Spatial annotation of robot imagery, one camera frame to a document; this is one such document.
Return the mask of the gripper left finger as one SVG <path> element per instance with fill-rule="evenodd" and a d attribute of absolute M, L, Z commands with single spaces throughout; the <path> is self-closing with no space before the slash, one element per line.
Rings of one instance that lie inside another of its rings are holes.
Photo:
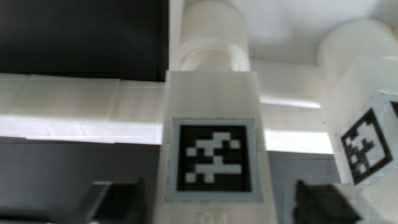
<path fill-rule="evenodd" d="M 62 224 L 144 224 L 146 186 L 133 182 L 91 183 L 78 207 Z"/>

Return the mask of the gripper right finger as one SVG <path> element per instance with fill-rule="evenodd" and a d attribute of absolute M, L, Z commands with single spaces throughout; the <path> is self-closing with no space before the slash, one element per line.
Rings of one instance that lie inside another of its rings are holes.
<path fill-rule="evenodd" d="M 295 185 L 293 224 L 356 224 L 363 217 L 331 185 Z"/>

